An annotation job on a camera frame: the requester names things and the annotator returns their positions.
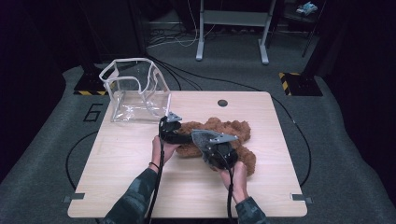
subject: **yellow black tape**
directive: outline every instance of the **yellow black tape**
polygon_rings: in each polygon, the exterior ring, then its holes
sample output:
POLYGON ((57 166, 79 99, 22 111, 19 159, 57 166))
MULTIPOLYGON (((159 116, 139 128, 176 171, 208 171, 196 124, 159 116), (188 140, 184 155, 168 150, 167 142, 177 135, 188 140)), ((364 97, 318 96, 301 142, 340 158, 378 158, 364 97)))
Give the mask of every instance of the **yellow black tape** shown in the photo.
POLYGON ((75 95, 108 95, 107 91, 74 91, 75 95))
POLYGON ((291 91, 289 88, 289 84, 286 81, 285 74, 290 74, 290 75, 294 75, 294 76, 299 76, 300 74, 299 73, 279 73, 280 81, 282 82, 283 91, 285 92, 286 95, 291 95, 291 91))

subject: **forearm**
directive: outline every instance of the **forearm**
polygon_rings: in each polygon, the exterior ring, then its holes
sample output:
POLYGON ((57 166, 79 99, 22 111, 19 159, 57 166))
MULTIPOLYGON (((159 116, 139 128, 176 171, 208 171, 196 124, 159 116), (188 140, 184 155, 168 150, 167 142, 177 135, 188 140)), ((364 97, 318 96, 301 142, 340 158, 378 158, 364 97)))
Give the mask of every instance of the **forearm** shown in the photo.
POLYGON ((267 217, 252 197, 247 197, 236 206, 239 224, 269 224, 267 217))
POLYGON ((157 173, 148 168, 129 186, 107 213, 103 223, 143 223, 157 173))

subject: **brown teddy bear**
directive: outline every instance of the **brown teddy bear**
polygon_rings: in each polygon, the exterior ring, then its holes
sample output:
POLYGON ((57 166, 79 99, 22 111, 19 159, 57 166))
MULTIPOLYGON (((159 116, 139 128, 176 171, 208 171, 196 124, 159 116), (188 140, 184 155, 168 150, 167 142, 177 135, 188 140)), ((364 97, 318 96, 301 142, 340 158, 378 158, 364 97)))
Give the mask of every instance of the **brown teddy bear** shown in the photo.
MULTIPOLYGON (((238 154, 238 160, 243 162, 247 166, 247 175, 253 175, 256 166, 256 155, 249 149, 243 146, 243 144, 250 139, 250 127, 246 121, 222 122, 218 118, 210 118, 205 124, 200 122, 185 122, 181 123, 181 128, 178 130, 179 133, 190 134, 193 129, 205 129, 217 133, 227 133, 229 135, 236 135, 237 140, 231 143, 232 147, 238 154)), ((201 151, 194 143, 181 145, 176 149, 177 153, 181 157, 199 157, 202 156, 201 151)))

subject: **clear plastic box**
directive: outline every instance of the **clear plastic box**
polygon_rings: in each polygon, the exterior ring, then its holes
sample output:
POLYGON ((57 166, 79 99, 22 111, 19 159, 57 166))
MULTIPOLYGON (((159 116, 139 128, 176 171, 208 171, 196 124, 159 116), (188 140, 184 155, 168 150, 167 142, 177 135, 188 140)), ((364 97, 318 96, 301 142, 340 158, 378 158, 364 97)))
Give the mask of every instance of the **clear plastic box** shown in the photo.
POLYGON ((153 61, 116 59, 99 78, 113 105, 111 121, 158 122, 168 114, 171 91, 153 61))

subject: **table top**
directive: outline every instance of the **table top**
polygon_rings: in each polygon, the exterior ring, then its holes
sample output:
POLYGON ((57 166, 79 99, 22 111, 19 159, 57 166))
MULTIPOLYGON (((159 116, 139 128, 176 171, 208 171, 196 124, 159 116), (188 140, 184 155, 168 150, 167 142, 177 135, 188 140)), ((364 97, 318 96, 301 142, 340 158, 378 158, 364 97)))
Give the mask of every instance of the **table top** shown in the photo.
MULTIPOLYGON (((305 202, 290 197, 302 192, 269 93, 172 91, 170 111, 181 122, 205 123, 211 117, 247 121, 251 138, 244 146, 257 157, 255 173, 247 178, 248 194, 268 217, 306 215, 305 202)), ((76 189, 84 199, 70 203, 70 217, 104 217, 151 160, 158 124, 110 122, 111 113, 110 105, 76 189)), ((152 217, 227 217, 227 193, 219 174, 202 158, 181 158, 175 152, 163 168, 152 217)))

